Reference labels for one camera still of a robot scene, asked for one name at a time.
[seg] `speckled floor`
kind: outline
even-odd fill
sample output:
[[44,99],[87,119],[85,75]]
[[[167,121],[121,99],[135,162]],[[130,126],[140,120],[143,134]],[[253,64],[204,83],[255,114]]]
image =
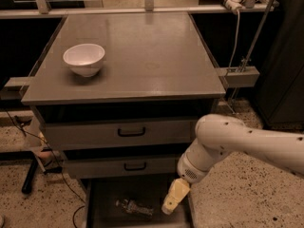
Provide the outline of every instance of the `speckled floor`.
[[[238,99],[234,116],[248,126],[261,128],[262,122],[246,99]],[[232,115],[225,104],[217,113]],[[30,116],[27,111],[12,115]],[[0,112],[0,152],[20,151],[23,134]],[[0,213],[6,228],[74,227],[73,213],[83,205],[67,187],[60,174],[44,175],[38,168],[32,192],[21,192],[30,166],[29,160],[0,161]],[[66,181],[82,199],[76,180]],[[304,227],[304,180],[240,153],[218,163],[200,183],[194,184],[191,199],[198,228],[221,227]],[[84,210],[75,218],[81,227]]]

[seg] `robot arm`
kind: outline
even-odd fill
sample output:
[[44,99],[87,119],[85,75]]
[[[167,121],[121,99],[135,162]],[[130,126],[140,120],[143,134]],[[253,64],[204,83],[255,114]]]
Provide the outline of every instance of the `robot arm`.
[[162,210],[171,214],[217,162],[238,151],[304,178],[304,135],[247,127],[243,121],[216,114],[206,115],[196,125],[196,139],[180,157],[178,174]]

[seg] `bowl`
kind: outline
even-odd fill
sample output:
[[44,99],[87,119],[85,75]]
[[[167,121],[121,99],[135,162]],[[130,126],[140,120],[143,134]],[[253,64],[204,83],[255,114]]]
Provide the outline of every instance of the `bowl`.
[[65,52],[64,61],[74,73],[92,77],[102,68],[104,56],[103,47],[96,44],[80,44]]

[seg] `drawer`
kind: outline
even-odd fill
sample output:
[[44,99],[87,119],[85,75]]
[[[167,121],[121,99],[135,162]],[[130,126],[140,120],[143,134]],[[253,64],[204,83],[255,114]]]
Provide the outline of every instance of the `drawer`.
[[47,124],[44,134],[57,150],[190,143],[196,120],[138,123]]
[[74,179],[96,179],[175,173],[178,158],[175,155],[161,157],[136,157],[65,161],[65,169]]
[[[173,179],[173,175],[160,174],[90,180],[83,227],[194,227],[188,198],[180,203],[172,215],[167,216],[162,212],[162,202]],[[152,218],[123,212],[115,204],[117,200],[124,199],[152,207]]]

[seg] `robotic hand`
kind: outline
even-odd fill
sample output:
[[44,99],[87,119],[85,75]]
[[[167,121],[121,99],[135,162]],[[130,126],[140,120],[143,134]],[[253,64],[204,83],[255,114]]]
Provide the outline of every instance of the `robotic hand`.
[[247,127],[243,121],[216,114],[196,125],[196,138],[180,157],[180,179],[172,182],[162,211],[170,215],[217,162],[238,151],[304,178],[304,135]]

